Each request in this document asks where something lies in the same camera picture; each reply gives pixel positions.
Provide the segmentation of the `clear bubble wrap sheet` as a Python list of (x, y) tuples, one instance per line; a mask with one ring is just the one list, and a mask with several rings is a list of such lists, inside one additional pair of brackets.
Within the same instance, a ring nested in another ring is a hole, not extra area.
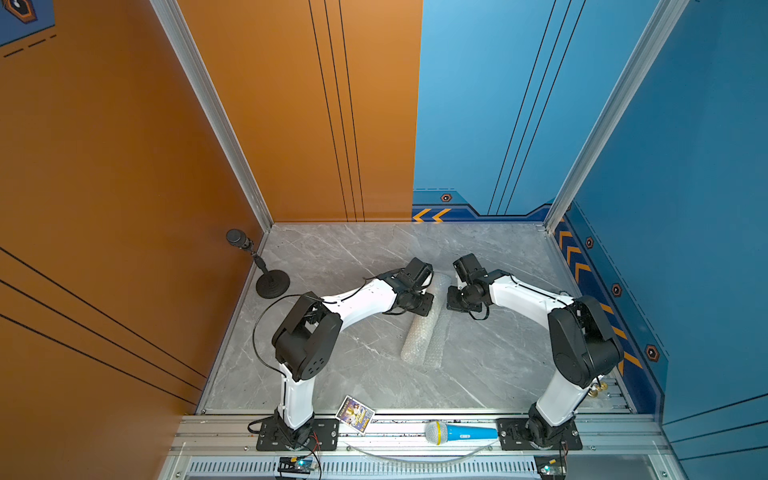
[(426, 317), (415, 315), (405, 338), (400, 357), (407, 364), (426, 369), (439, 369), (442, 365), (448, 336), (448, 288), (452, 278), (442, 272), (435, 273), (427, 292), (434, 295), (432, 307)]

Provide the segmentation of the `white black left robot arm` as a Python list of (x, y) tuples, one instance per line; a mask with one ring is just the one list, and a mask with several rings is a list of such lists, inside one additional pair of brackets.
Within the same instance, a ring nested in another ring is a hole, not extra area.
[(427, 316), (434, 300), (428, 291), (433, 274), (431, 264), (414, 258), (349, 292), (298, 296), (272, 337), (283, 376), (276, 414), (288, 430), (298, 431), (313, 419), (315, 377), (330, 360), (340, 333), (375, 315)]

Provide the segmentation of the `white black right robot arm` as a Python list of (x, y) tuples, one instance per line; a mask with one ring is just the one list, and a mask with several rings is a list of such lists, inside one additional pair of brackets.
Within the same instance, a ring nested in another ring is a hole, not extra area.
[(555, 374), (532, 405), (531, 433), (556, 431), (575, 417), (592, 386), (624, 359), (624, 348), (601, 303), (525, 283), (503, 270), (488, 271), (473, 254), (453, 262), (458, 284), (448, 290), (447, 307), (474, 317), (492, 306), (514, 311), (546, 328)]

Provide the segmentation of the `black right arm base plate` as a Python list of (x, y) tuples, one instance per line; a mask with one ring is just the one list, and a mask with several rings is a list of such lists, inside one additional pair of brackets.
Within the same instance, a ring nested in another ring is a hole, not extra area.
[(574, 419), (553, 427), (538, 417), (499, 418), (496, 420), (496, 428), (504, 451), (583, 449)]

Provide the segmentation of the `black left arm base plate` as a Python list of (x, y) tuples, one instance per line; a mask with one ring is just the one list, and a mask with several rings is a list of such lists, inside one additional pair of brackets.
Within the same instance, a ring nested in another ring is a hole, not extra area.
[(260, 421), (256, 436), (258, 451), (335, 451), (338, 446), (337, 419), (312, 417), (303, 426), (291, 429), (277, 415)]

